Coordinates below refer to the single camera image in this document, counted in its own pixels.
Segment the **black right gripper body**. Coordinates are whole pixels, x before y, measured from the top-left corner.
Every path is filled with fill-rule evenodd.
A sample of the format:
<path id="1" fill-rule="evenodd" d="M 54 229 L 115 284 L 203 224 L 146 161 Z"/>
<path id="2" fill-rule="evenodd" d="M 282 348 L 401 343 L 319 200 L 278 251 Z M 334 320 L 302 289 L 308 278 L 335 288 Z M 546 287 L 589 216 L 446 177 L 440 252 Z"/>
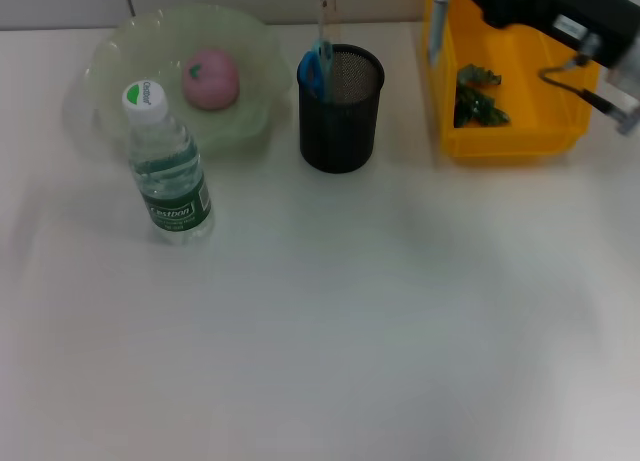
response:
<path id="1" fill-rule="evenodd" d="M 600 37 L 594 60 L 614 67 L 639 32 L 639 6 L 629 0 L 471 0 L 483 21 L 496 29 L 534 28 L 572 49 L 588 34 Z"/>

